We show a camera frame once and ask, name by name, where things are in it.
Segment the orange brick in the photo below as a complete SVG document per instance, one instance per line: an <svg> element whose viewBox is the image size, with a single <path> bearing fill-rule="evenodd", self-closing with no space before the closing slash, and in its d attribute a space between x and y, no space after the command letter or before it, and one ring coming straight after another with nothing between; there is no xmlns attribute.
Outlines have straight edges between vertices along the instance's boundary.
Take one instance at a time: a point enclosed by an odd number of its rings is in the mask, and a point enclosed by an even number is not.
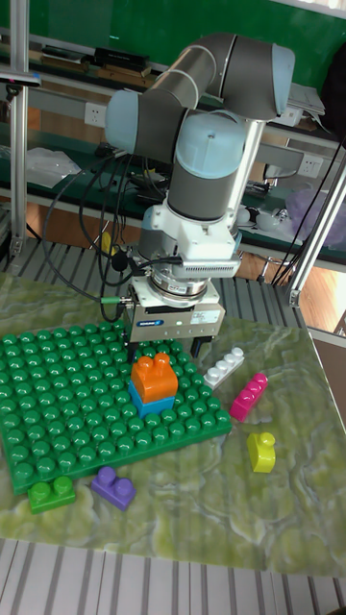
<svg viewBox="0 0 346 615"><path fill-rule="evenodd" d="M178 379L165 353L158 353L154 359L140 357L132 368L131 380L144 404L174 397L178 390Z"/></svg>

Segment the electrical outlet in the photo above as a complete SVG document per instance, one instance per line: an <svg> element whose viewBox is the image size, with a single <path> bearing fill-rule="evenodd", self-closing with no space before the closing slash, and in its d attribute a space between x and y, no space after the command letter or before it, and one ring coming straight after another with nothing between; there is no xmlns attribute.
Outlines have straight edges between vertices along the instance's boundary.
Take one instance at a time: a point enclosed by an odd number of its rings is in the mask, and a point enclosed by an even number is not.
<svg viewBox="0 0 346 615"><path fill-rule="evenodd" d="M106 108L107 105L96 105L95 103L86 103L85 123L90 126L98 126L105 128L106 126Z"/></svg>
<svg viewBox="0 0 346 615"><path fill-rule="evenodd" d="M303 160L298 169L298 175L316 178L318 177L322 164L323 158L312 156L311 154L304 154Z"/></svg>

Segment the plastic bag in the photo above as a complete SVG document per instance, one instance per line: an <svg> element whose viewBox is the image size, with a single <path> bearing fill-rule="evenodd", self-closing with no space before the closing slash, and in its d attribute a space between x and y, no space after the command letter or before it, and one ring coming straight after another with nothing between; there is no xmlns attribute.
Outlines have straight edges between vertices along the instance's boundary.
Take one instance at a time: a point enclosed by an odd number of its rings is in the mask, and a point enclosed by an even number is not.
<svg viewBox="0 0 346 615"><path fill-rule="evenodd" d="M27 181L31 184L53 188L67 175L75 175L80 170L64 152L36 147L27 154Z"/></svg>
<svg viewBox="0 0 346 615"><path fill-rule="evenodd" d="M289 217L292 220L295 233L298 231L303 216L315 194L316 190L308 188L297 192L291 192L286 197L285 204ZM327 194L323 192L317 196L299 232L298 236L300 239L306 239L309 236L326 197ZM323 245L326 247L335 247L338 250L346 250L346 202L342 203Z"/></svg>

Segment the robotic arm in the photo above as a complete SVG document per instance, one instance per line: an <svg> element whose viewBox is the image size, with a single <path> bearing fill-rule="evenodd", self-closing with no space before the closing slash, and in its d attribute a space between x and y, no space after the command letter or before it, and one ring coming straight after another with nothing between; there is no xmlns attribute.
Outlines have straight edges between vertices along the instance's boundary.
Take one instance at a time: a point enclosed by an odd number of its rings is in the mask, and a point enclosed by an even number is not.
<svg viewBox="0 0 346 615"><path fill-rule="evenodd" d="M210 278L240 264L232 228L265 122L280 115L294 67L289 49L230 34L189 45L144 94L117 91L107 108L111 145L173 162L163 203L146 211L139 253L159 263L130 285L130 341L216 335L224 309ZM196 107L203 93L219 111Z"/></svg>

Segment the green marbled mat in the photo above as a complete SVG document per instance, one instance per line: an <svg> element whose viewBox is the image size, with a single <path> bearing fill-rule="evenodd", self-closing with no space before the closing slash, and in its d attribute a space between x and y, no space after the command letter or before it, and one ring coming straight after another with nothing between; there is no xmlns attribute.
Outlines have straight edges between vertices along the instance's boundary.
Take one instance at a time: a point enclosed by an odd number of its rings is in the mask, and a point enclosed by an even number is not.
<svg viewBox="0 0 346 615"><path fill-rule="evenodd" d="M0 336L99 321L67 288L0 275ZM257 371L269 384L229 436L118 470L137 489L123 513L75 481L75 504L33 516L0 459L0 536L281 573L346 576L346 439L307 332L227 318L201 373L234 345L246 359L217 389L223 407ZM254 474L250 431L271 431L277 463Z"/></svg>

